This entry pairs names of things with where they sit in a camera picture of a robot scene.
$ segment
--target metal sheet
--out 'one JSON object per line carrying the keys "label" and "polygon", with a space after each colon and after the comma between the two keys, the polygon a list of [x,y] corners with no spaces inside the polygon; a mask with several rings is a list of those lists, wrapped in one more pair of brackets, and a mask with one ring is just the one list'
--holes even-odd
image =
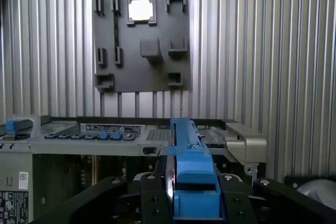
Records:
{"label": "metal sheet", "polygon": [[30,112],[235,119],[267,136],[267,176],[336,174],[335,0],[189,2],[192,90],[101,95],[92,0],[3,0],[0,123]]}

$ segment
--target blue tab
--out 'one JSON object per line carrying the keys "label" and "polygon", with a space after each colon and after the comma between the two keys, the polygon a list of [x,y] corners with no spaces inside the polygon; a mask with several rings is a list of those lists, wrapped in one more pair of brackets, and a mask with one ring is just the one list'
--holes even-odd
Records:
{"label": "blue tab", "polygon": [[122,140],[122,134],[120,132],[115,132],[112,136],[112,140]]}
{"label": "blue tab", "polygon": [[110,133],[108,132],[103,132],[100,134],[99,139],[101,140],[109,140],[110,139]]}
{"label": "blue tab", "polygon": [[9,136],[16,136],[19,133],[16,121],[8,121],[6,123],[5,129],[6,129],[6,134]]}

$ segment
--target bolt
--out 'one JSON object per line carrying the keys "label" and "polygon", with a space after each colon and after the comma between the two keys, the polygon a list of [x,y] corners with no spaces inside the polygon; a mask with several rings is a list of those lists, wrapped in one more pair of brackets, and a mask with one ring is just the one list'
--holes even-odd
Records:
{"label": "bolt", "polygon": [[226,178],[226,180],[231,180],[231,179],[233,179],[232,176],[230,176],[230,175],[225,175],[224,178]]}
{"label": "bolt", "polygon": [[269,181],[268,180],[261,180],[260,183],[263,184],[264,186],[268,186],[269,185]]}
{"label": "bolt", "polygon": [[114,179],[114,180],[112,180],[112,184],[118,184],[118,183],[120,183],[120,179]]}

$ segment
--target square opening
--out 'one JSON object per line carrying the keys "label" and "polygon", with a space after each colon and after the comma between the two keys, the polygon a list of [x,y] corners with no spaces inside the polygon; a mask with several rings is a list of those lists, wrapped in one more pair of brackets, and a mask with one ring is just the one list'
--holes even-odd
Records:
{"label": "square opening", "polygon": [[182,86],[183,80],[180,72],[168,73],[169,86]]}

